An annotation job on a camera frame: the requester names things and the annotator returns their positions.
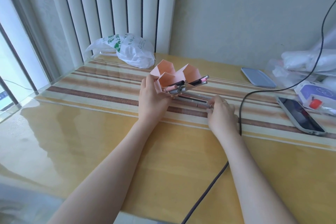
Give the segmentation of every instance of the right hand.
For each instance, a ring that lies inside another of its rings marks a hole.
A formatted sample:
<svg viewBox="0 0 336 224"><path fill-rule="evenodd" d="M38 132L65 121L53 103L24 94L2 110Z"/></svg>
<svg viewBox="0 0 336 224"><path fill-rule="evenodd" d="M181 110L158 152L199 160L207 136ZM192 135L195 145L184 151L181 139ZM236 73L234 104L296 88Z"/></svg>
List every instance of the right hand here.
<svg viewBox="0 0 336 224"><path fill-rule="evenodd" d="M234 105L229 105L225 99L216 95L208 101L213 109L207 109L208 124L217 138L227 133L237 133L238 117Z"/></svg>

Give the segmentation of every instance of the phone screen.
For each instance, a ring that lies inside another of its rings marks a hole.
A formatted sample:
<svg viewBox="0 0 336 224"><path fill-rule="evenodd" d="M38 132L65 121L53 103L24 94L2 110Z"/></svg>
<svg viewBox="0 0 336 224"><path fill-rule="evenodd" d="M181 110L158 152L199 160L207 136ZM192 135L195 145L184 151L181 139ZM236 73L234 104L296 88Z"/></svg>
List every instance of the phone screen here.
<svg viewBox="0 0 336 224"><path fill-rule="evenodd" d="M279 98L279 100L292 114L301 127L309 130L324 132L324 129L317 124L317 122L309 115L299 102L288 98Z"/></svg>

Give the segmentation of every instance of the left hand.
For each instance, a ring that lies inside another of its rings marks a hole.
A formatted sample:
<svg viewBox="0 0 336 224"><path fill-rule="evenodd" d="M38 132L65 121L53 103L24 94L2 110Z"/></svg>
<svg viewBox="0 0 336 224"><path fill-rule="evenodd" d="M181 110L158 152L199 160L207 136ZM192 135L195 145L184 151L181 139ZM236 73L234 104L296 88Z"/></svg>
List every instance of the left hand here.
<svg viewBox="0 0 336 224"><path fill-rule="evenodd" d="M171 102L171 94L157 93L154 81L157 76L148 75L141 81L139 96L139 121L155 126L165 115Z"/></svg>

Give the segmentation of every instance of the red cap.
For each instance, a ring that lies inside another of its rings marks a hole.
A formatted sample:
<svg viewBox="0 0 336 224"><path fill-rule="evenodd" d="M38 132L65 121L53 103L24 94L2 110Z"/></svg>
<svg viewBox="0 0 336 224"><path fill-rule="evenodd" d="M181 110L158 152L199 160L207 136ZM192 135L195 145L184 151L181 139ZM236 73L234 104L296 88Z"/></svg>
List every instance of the red cap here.
<svg viewBox="0 0 336 224"><path fill-rule="evenodd" d="M313 109L317 109L321 106L322 101L318 99L314 99L313 101L310 102L309 107Z"/></svg>

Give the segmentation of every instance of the smartphone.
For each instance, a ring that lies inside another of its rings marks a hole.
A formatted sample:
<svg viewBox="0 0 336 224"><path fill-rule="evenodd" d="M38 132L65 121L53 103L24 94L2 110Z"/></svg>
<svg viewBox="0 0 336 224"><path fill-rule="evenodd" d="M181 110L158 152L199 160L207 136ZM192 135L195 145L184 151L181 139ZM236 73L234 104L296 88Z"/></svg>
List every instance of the smartphone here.
<svg viewBox="0 0 336 224"><path fill-rule="evenodd" d="M294 126L302 132L316 136L323 136L326 133L324 128L322 128L296 100L276 97L276 101L285 111Z"/></svg>

